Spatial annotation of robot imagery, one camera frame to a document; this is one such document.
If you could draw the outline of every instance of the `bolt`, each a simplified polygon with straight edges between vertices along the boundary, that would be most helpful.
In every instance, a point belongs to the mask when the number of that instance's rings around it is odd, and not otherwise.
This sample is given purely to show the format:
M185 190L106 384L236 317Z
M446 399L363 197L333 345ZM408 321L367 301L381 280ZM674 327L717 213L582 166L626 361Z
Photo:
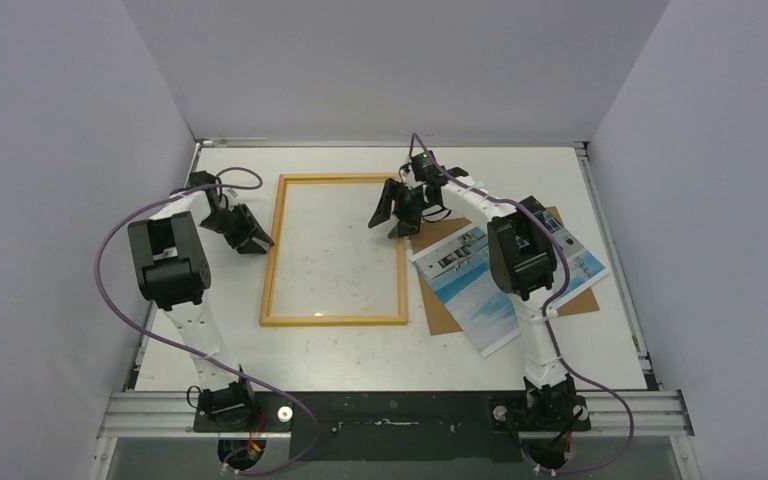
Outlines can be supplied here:
M505 415L508 414L508 409L504 405L499 405L493 409L493 418L500 422L505 421Z
M281 407L278 409L278 420L281 423L287 423L293 419L293 409L290 407Z
M587 409L581 405L576 405L572 407L572 414L578 415L578 419L582 422L587 420L587 417L590 416L590 413L587 411Z

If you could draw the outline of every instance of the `red wire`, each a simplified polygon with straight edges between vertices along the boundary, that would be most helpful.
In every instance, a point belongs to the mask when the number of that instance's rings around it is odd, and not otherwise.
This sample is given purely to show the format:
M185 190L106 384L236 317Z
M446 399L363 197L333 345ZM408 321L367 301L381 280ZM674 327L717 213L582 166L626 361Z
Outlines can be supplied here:
M249 443L247 445L248 451L251 451L252 445L254 444L254 434L259 432L264 425L266 425L266 414L264 412L260 412L260 422L258 422L257 427L255 427L254 430L249 432Z

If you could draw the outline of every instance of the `wooden picture frame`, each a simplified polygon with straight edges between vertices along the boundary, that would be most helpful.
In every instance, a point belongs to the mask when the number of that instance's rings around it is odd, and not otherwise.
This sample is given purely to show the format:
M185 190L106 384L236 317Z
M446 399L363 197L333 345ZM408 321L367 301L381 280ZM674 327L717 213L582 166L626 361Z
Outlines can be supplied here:
M395 178L389 173L352 173L352 174L285 174L278 180L278 192L275 200L275 212L272 216L272 239L275 245L269 249L266 264L266 277L263 284L263 296L260 304L260 325L263 327L291 326L349 326L349 325L406 325L408 318L407 272L405 271L405 242L398 238L396 242L396 297L395 315L322 315L311 316L276 316L272 312L275 297L275 274L281 251L281 230L284 221L287 189L291 185L310 184L376 184L383 187L384 181ZM370 205L370 214L374 205Z

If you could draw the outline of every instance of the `white wall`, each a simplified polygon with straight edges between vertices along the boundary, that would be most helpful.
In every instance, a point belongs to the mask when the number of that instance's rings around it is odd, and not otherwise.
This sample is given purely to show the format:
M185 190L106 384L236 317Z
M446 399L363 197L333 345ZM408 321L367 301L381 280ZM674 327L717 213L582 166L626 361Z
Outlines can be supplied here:
M124 0L196 137L589 139L668 0Z
M590 154L705 477L768 478L768 2L673 0Z
M180 184L193 142L118 0L0 2L0 478L83 478L137 337L92 258ZM143 318L121 238L105 278Z

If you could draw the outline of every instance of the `screw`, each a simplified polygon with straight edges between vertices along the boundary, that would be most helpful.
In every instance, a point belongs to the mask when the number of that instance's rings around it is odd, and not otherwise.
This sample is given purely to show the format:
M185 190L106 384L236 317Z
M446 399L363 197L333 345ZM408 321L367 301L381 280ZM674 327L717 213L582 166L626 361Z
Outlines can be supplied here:
M287 423L293 419L293 409L290 407L281 407L278 409L278 420L281 423Z
M493 409L493 418L500 422L505 421L505 415L508 414L508 409L504 405L499 405Z

